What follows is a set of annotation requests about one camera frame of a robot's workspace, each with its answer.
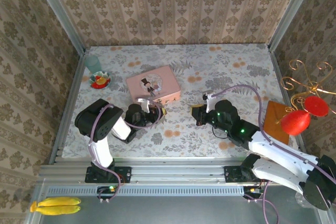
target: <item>banana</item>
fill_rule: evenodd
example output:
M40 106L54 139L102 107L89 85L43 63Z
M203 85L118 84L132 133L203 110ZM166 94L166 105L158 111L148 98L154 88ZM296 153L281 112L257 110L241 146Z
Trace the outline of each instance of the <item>banana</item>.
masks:
M56 197L56 198L46 198L45 200L38 203L38 207L52 207L52 206L75 206L81 202L79 198L76 197Z
M80 206L30 207L30 212L36 211L42 215L70 215L78 212Z

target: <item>pink tin box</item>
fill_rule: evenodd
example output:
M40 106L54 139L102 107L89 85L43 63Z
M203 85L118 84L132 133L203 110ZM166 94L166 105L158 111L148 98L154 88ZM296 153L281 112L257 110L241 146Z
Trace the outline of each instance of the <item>pink tin box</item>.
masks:
M133 102L150 98L160 104L180 99L181 89L169 66L157 68L126 79Z

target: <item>purple cable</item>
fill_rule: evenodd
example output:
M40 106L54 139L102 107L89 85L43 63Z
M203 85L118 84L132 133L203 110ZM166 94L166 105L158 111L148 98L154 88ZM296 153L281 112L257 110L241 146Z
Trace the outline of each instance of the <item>purple cable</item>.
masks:
M264 195L263 195L262 199L255 199L255 198L249 196L248 194L245 194L245 196L248 197L248 198L250 198L251 200L262 201L262 203L263 203L264 218L265 218L265 222L266 222L266 224L269 224L269 222L268 222L268 219L267 219L267 216L266 216L266 207L265 207L265 203L266 203L266 202L269 203L269 204L273 207L273 209L274 209L274 211L275 211L275 214L276 214L276 216L277 216L277 224L279 224L279 212L278 212L277 208L275 207L275 205L274 205L271 201L265 199L265 192L266 192L266 189L267 189L267 186L268 186L269 183L270 183L270 181L267 182L267 185L266 185L266 187L265 187L265 191L264 191Z
M156 121L155 121L153 124L151 124L151 125L149 125L149 126L144 126L144 127L135 126L135 125L129 124L129 123L127 123L127 122L126 122L126 124L127 124L128 126L131 126L131 127L135 127L135 128L143 129L143 128L151 127L152 125L154 125L155 123L157 123L157 122L160 120L161 110L160 110L159 105L158 105L156 102L153 102L153 104L159 109L159 116L158 116L158 118L156 119ZM91 145L92 142L93 142L93 135L94 135L94 133L95 133L95 129L96 129L96 126L97 126L97 124L98 124L99 119L101 118L101 116L103 115L103 113L105 112L105 110L107 110L109 107L114 107L114 105L111 104L111 103L109 103L109 104L107 104L104 108L102 108L102 110L99 112L99 114L98 114L96 120L95 120L94 123L93 123L92 130L91 130L91 135L90 135L90 141L89 141L89 152L90 152L90 155L91 155L92 158L95 158L95 157L94 157L95 155L94 155L93 150L92 150L92 145ZM121 180L120 180L120 177L119 177L119 175L118 175L117 173L115 173L114 171L112 171L112 170L110 170L110 169L107 169L107 168L101 166L101 165L98 164L98 163L97 163L97 164L95 163L95 165L96 165L98 168L103 169L103 170L105 170L105 171L108 172L108 173L112 173L112 174L117 178L117 180L118 180L118 186L117 186L117 189L116 189L114 195L110 198L110 200L111 200L111 199L113 199L113 198L118 194L118 192L119 192L119 190L120 190L120 186L121 186Z
M219 92L219 93L213 95L213 97L217 97L217 96L219 96L219 95L225 93L226 91L229 91L229 90L231 90L231 89L236 89L236 88L239 88L239 87L249 88L249 89L251 89L253 92L255 92L255 94L257 95L258 100L259 100L258 123L259 123L260 132L262 133L262 135L264 136L264 138L265 138L269 143L271 143L272 140L269 139L269 137L267 136L267 134L265 133L265 131L264 131L264 129L263 129L263 125L262 125L262 122L261 122L261 110L262 110L262 107L263 107L263 106L262 106L262 104L261 104L261 97L260 97L258 91L257 91L255 88L251 87L250 85L246 85L246 84L238 84L238 85L232 86L232 87L230 87L230 88L227 88L227 89L225 89L225 90L223 90L223 91L221 91L221 92ZM306 162L306 159L305 159L304 157L301 157L300 155L298 155L298 154L296 154L296 153L294 153L294 152L291 152L290 150L287 150L287 149L283 148L282 146L278 145L277 143L274 143L274 142L273 142L272 145L274 145L275 147L277 147L277 148L283 150L284 152L289 153L289 154L291 154L292 156L294 156L294 157L296 157L296 158L298 158L298 159L300 159L300 160ZM316 164L314 164L314 163L311 162L311 161L308 161L308 164L310 164L311 166L313 166L314 168L316 168L320 173L322 173L325 177L327 177L327 178L330 179L334 184L336 184L336 179L333 178L333 177L331 177L331 176L330 176L328 173L326 173L322 168L320 168L319 166L317 166Z

